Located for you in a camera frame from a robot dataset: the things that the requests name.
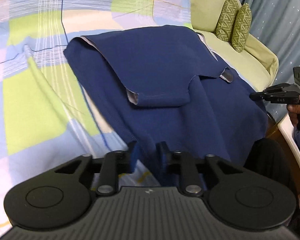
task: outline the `throw pillow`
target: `throw pillow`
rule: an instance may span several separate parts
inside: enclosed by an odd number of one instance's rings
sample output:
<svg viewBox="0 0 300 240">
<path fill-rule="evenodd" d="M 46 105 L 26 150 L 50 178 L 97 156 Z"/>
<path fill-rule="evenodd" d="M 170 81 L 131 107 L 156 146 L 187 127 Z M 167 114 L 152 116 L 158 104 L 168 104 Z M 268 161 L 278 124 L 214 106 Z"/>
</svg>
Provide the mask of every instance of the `throw pillow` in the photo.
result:
<svg viewBox="0 0 300 240">
<path fill-rule="evenodd" d="M 247 38 L 249 36 L 251 21 L 252 14 L 249 4 L 245 3 L 238 11 L 232 33 L 232 46 L 237 52 L 244 50 Z"/>
<path fill-rule="evenodd" d="M 237 0 L 226 0 L 217 22 L 216 36 L 222 41 L 230 41 L 234 21 L 239 10 Z"/>
</svg>

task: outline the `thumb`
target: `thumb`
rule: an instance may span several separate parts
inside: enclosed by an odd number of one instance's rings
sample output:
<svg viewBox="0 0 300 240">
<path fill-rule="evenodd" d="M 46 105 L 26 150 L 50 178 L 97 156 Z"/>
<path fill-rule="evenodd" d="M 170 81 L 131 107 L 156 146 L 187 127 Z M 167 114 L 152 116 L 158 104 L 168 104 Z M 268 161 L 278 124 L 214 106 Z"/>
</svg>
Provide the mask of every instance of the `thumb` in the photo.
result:
<svg viewBox="0 0 300 240">
<path fill-rule="evenodd" d="M 290 113 L 300 114 L 300 105 L 287 105 L 287 110 Z"/>
</svg>

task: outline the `blue curtain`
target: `blue curtain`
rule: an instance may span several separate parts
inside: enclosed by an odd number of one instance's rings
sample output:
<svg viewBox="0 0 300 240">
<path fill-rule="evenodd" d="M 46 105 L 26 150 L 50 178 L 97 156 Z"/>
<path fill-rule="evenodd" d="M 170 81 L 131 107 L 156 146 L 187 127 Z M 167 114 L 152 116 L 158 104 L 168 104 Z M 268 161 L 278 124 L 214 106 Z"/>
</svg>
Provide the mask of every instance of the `blue curtain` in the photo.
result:
<svg viewBox="0 0 300 240">
<path fill-rule="evenodd" d="M 252 11 L 250 33 L 279 59 L 274 84 L 293 82 L 292 68 L 300 66 L 300 0 L 240 0 Z M 287 112 L 285 105 L 266 103 L 278 122 Z"/>
</svg>

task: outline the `blue line on sheet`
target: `blue line on sheet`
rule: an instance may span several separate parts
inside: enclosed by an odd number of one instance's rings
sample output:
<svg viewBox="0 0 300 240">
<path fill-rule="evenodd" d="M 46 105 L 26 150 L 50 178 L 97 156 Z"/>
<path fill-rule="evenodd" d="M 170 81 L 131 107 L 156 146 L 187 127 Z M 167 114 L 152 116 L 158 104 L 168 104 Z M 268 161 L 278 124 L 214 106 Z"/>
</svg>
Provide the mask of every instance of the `blue line on sheet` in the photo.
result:
<svg viewBox="0 0 300 240">
<path fill-rule="evenodd" d="M 66 46 L 66 45 L 56 45 L 56 46 L 54 46 L 54 47 L 62 47 L 62 46 Z M 46 50 L 46 49 L 53 49 L 53 48 L 45 48 L 45 49 L 39 49 L 39 50 L 33 50 L 33 49 L 31 49 L 30 48 L 30 50 L 31 51 L 33 51 L 33 52 L 39 52 L 39 51 L 43 51 L 43 50 Z M 14 60 L 16 57 L 18 57 L 18 55 L 20 55 L 21 53 L 18 53 L 18 54 L 16 54 L 15 56 L 14 56 L 14 58 L 11 58 L 11 59 L 7 59 L 7 60 L 5 60 L 5 61 L 3 61 L 3 62 L 0 62 L 0 64 L 2 64 L 2 63 L 5 63 L 5 62 L 8 62 L 8 61 L 10 61 L 10 60 Z"/>
<path fill-rule="evenodd" d="M 62 28 L 63 28 L 63 31 L 64 31 L 65 36 L 66 36 L 67 44 L 69 44 L 68 36 L 67 36 L 67 33 L 66 33 L 66 29 L 65 29 L 65 27 L 63 25 L 63 22 L 62 22 L 62 12 L 63 12 L 63 0 L 61 0 L 61 24 L 62 24 Z"/>
<path fill-rule="evenodd" d="M 80 86 L 82 96 L 83 96 L 83 98 L 84 98 L 84 101 L 86 102 L 86 105 L 87 105 L 87 107 L 88 107 L 88 109 L 89 109 L 89 112 L 90 112 L 90 114 L 91 114 L 91 116 L 92 116 L 92 119 L 93 119 L 94 123 L 96 124 L 96 126 L 98 127 L 98 129 L 99 129 L 99 131 L 100 131 L 102 140 L 103 140 L 103 142 L 105 143 L 105 146 L 108 148 L 108 150 L 109 150 L 110 152 L 112 152 L 112 149 L 109 147 L 109 144 L 108 144 L 108 142 L 107 142 L 107 140 L 106 140 L 105 135 L 103 134 L 103 132 L 102 132 L 102 130 L 100 129 L 100 127 L 99 127 L 99 125 L 98 125 L 96 119 L 94 118 L 94 115 L 93 115 L 93 113 L 92 113 L 92 110 L 91 110 L 91 108 L 90 108 L 90 106 L 89 106 L 89 104 L 88 104 L 87 98 L 86 98 L 86 96 L 85 96 L 85 94 L 84 94 L 84 92 L 83 92 L 83 87 L 82 87 L 82 85 L 79 83 L 78 80 L 77 80 L 77 82 L 78 82 L 78 84 L 79 84 L 79 86 Z"/>
</svg>

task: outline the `sofa armrest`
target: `sofa armrest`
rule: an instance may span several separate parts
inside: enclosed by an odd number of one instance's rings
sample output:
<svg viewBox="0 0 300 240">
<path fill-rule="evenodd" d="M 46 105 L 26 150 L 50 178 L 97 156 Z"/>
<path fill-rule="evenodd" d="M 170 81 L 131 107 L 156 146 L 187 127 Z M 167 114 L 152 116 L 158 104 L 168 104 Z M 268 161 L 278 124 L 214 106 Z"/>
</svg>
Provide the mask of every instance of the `sofa armrest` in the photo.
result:
<svg viewBox="0 0 300 240">
<path fill-rule="evenodd" d="M 270 74 L 269 86 L 271 86 L 279 68 L 279 60 L 277 56 L 251 34 L 249 34 L 247 38 L 244 49 L 253 55 L 268 71 Z"/>
</svg>

